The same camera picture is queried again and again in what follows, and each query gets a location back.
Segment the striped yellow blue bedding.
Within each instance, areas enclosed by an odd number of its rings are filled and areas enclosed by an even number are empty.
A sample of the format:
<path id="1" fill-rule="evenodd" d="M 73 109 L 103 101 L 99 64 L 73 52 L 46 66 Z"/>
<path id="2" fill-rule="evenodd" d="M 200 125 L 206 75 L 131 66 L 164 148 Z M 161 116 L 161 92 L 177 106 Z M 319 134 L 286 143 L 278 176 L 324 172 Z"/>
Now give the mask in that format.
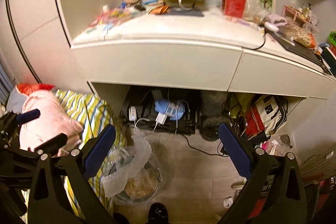
<path id="1" fill-rule="evenodd" d="M 113 214 L 113 199 L 105 196 L 101 180 L 108 174 L 108 169 L 112 167 L 112 161 L 116 159 L 118 149 L 127 146 L 126 137 L 121 132 L 120 121 L 114 116 L 108 102 L 101 100 L 94 94 L 79 94 L 70 90 L 62 91 L 59 89 L 55 92 L 55 96 L 64 112 L 70 118 L 78 121 L 84 128 L 81 134 L 80 148 L 84 147 L 89 139 L 97 137 L 106 125 L 111 124 L 116 130 L 114 145 L 109 150 L 96 176 L 89 179 L 89 184 L 102 205 L 109 214 Z"/>

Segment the pink plush pillow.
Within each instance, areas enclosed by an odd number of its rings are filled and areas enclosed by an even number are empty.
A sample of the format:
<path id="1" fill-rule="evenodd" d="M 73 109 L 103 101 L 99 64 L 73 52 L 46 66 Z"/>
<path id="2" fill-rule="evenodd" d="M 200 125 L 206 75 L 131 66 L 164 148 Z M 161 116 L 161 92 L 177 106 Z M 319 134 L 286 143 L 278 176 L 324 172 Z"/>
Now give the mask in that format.
<path id="1" fill-rule="evenodd" d="M 60 133 L 64 133 L 67 136 L 67 142 L 58 150 L 57 155 L 68 155 L 80 143 L 83 126 L 64 112 L 58 99 L 51 91 L 37 90 L 27 97 L 22 111 L 26 113 L 35 109 L 40 111 L 40 117 L 21 127 L 20 148 L 26 151 L 35 151 L 41 144 Z"/>

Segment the green tissue box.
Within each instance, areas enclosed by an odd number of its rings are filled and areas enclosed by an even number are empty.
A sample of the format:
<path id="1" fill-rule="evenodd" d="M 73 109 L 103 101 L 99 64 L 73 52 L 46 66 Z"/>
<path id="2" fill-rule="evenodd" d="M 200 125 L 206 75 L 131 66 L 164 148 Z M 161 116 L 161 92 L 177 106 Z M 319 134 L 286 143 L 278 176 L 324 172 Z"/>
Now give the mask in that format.
<path id="1" fill-rule="evenodd" d="M 328 35 L 330 45 L 336 46 L 336 30 L 332 30 Z"/>

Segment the pink small rack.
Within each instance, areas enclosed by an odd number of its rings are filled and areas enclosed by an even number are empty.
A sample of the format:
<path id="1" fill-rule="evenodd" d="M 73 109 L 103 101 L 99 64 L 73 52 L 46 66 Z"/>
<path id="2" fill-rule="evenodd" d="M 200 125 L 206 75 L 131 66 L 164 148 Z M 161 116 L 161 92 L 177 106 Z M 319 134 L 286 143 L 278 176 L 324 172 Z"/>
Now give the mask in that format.
<path id="1" fill-rule="evenodd" d="M 282 9 L 282 16 L 283 17 L 290 17 L 292 18 L 295 22 L 299 24 L 305 24 L 309 23 L 309 21 L 302 15 L 302 13 L 291 7 L 291 6 L 284 6 Z"/>

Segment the blue fabric bundle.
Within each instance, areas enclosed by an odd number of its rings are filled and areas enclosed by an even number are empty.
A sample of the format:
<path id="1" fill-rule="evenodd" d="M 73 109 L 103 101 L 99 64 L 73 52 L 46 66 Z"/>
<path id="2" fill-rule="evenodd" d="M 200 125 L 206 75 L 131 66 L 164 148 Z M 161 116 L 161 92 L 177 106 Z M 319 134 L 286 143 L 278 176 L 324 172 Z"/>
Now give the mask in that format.
<path id="1" fill-rule="evenodd" d="M 185 106 L 182 103 L 173 103 L 160 99 L 155 101 L 155 111 L 166 114 L 171 121 L 178 121 L 185 113 Z"/>

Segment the framed photo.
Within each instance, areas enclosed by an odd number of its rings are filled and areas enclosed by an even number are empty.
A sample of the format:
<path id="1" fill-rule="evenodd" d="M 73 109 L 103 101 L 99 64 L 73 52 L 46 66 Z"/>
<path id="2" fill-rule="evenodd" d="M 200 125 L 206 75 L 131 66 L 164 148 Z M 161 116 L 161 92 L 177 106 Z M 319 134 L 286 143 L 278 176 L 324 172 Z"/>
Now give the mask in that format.
<path id="1" fill-rule="evenodd" d="M 260 5 L 270 14 L 276 13 L 276 0 L 260 0 Z"/>

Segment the red bag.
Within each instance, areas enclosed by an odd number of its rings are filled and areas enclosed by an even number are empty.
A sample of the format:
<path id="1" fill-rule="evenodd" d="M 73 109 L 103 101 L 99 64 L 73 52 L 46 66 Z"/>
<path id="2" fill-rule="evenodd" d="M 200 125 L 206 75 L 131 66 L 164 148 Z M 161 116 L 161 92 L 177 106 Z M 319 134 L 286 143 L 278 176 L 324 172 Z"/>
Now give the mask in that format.
<path id="1" fill-rule="evenodd" d="M 256 105 L 249 107 L 247 113 L 245 114 L 245 119 L 247 123 L 245 134 L 247 137 L 253 137 L 265 130 L 265 126 Z"/>

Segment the white computer mouse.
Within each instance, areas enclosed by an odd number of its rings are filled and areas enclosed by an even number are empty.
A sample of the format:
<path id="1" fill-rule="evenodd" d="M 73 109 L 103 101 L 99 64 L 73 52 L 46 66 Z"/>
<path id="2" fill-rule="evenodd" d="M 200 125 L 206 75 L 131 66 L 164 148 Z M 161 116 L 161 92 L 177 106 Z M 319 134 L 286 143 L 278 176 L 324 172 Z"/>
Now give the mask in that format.
<path id="1" fill-rule="evenodd" d="M 264 23 L 264 28 L 270 32 L 278 32 L 279 28 L 270 22 Z"/>

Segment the white power adapter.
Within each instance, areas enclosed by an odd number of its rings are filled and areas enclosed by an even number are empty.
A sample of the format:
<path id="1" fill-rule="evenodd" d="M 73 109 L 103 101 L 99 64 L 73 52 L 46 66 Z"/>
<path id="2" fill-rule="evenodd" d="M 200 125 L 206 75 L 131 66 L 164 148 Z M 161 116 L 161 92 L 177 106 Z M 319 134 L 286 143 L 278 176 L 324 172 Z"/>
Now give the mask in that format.
<path id="1" fill-rule="evenodd" d="M 155 122 L 156 122 L 157 124 L 164 125 L 166 119 L 167 119 L 167 115 L 166 115 L 166 114 L 158 113 L 158 115 L 157 115 L 157 117 L 156 117 L 156 119 L 155 119 Z"/>

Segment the small white pill bottle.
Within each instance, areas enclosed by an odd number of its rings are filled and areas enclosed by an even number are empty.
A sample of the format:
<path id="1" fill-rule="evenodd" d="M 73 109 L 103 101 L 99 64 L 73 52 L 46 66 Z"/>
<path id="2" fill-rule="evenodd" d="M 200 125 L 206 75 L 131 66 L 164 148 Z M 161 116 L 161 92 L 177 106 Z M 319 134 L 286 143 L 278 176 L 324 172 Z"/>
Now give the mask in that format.
<path id="1" fill-rule="evenodd" d="M 104 5 L 103 7 L 102 7 L 102 12 L 103 13 L 107 13 L 107 12 L 109 12 L 110 11 L 110 9 L 109 9 L 109 5 Z"/>

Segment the black laptop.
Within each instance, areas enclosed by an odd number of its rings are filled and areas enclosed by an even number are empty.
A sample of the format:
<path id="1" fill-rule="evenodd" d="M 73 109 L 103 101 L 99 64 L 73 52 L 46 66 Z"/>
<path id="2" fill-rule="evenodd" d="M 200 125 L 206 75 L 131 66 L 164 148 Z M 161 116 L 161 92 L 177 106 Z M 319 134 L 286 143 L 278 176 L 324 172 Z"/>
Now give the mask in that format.
<path id="1" fill-rule="evenodd" d="M 302 46 L 301 44 L 293 41 L 289 41 L 279 35 L 277 32 L 270 32 L 269 33 L 272 38 L 274 38 L 285 50 L 298 55 L 315 65 L 318 65 L 322 68 L 322 70 L 327 73 L 328 75 L 332 75 L 331 71 L 327 68 L 324 64 L 322 57 L 316 55 L 312 50 Z"/>

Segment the pink cartoon pouch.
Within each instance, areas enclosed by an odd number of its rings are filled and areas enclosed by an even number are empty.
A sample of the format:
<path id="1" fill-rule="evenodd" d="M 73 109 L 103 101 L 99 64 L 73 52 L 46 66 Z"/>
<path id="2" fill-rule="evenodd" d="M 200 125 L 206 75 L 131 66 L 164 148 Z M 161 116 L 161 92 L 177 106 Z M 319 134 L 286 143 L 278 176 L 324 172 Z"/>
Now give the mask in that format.
<path id="1" fill-rule="evenodd" d="M 94 27 L 102 24 L 120 25 L 144 14 L 144 12 L 133 8 L 115 8 L 96 16 L 95 20 L 89 26 Z"/>

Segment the large clear trash bag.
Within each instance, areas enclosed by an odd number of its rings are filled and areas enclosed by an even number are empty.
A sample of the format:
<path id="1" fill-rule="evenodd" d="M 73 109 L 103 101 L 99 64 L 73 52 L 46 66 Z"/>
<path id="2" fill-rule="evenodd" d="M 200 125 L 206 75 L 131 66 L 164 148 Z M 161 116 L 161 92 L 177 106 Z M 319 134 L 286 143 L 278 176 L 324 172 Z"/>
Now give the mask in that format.
<path id="1" fill-rule="evenodd" d="M 121 193 L 126 187 L 127 180 L 137 176 L 151 156 L 151 146 L 145 137 L 132 135 L 131 138 L 135 154 L 130 160 L 124 161 L 122 165 L 116 164 L 116 171 L 101 180 L 106 197 L 110 198 Z"/>

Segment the snack bag orange clear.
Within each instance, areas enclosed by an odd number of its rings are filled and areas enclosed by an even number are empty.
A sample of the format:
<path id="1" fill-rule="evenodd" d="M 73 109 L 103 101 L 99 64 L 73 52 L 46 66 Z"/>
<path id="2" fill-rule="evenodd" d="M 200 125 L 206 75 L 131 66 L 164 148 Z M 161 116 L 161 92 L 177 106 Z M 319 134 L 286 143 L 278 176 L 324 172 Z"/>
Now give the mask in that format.
<path id="1" fill-rule="evenodd" d="M 287 39 L 295 41 L 306 48 L 313 49 L 316 46 L 313 34 L 295 24 L 282 26 L 280 31 Z"/>

